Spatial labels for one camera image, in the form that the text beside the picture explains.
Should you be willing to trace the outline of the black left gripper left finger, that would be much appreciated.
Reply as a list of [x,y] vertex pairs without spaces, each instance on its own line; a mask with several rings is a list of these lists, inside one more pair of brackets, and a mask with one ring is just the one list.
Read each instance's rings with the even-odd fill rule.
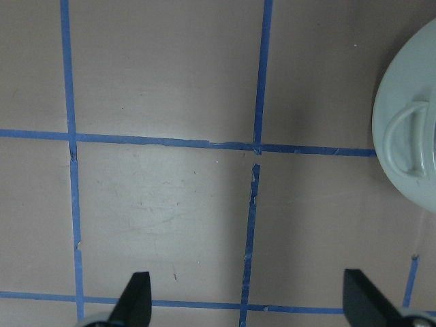
[[152,298],[149,272],[135,272],[112,310],[109,326],[147,327],[151,322]]

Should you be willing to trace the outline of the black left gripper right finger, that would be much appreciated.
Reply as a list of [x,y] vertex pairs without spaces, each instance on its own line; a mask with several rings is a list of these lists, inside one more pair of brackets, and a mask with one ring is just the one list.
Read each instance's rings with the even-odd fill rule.
[[426,313],[397,309],[359,269],[344,270],[343,314],[352,327],[435,325]]

